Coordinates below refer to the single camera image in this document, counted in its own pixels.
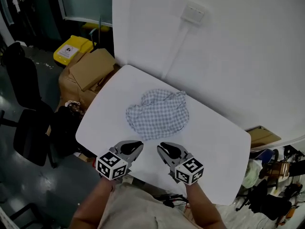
concrete floor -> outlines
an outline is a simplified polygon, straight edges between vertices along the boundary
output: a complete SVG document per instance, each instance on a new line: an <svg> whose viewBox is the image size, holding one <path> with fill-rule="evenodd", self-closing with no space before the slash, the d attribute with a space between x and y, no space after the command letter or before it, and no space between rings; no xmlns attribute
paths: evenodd
<svg viewBox="0 0 305 229"><path fill-rule="evenodd" d="M25 51L27 57L36 64L42 100L55 110L60 97L58 77L62 68L53 61L52 52L33 48L25 48ZM16 101L10 79L2 66L0 110L5 111L5 118L13 121L18 121L23 110ZM1 207L11 215L28 203L35 203L56 225L68 227L78 204L97 184L99 175L90 164L75 156L55 159L59 161L56 169L51 168L48 160L45 166L39 167L15 152L14 133L14 127L0 127L0 201L7 198ZM248 206L236 212L235 208L240 206L242 201L237 199L230 206L216 206L228 229L274 228L273 221L263 214L253 214ZM15 222L18 226L23 226L31 218L32 215L27 213Z"/></svg>

label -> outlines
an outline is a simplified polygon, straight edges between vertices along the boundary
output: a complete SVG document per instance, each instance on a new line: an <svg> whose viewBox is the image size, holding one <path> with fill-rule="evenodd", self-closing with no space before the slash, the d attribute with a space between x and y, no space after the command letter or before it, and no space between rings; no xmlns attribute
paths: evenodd
<svg viewBox="0 0 305 229"><path fill-rule="evenodd" d="M68 44L64 45L58 52L57 54L70 59L74 54L78 52L78 48L72 47Z"/></svg>

gingham fabric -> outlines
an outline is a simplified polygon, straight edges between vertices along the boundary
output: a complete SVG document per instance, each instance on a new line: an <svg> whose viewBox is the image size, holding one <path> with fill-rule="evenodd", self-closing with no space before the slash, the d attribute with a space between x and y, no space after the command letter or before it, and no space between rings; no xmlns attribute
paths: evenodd
<svg viewBox="0 0 305 229"><path fill-rule="evenodd" d="M174 135L189 121L185 92L149 90L143 94L140 105L126 109L126 119L144 141Z"/></svg>

